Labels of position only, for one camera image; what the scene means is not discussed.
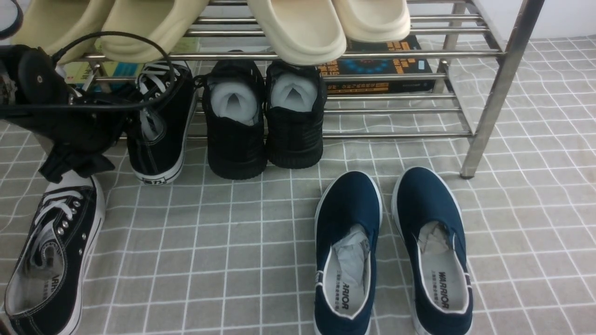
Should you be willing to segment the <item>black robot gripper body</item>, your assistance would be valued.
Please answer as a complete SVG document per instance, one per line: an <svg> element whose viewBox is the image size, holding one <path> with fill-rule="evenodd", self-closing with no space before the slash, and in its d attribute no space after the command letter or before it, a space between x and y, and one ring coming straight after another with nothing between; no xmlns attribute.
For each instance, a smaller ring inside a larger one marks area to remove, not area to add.
<svg viewBox="0 0 596 335"><path fill-rule="evenodd" d="M68 172L88 178L113 170L105 152L121 137L140 101L132 83L110 93L66 84L49 55L26 45L1 47L1 119L49 139L40 174L58 183Z"/></svg>

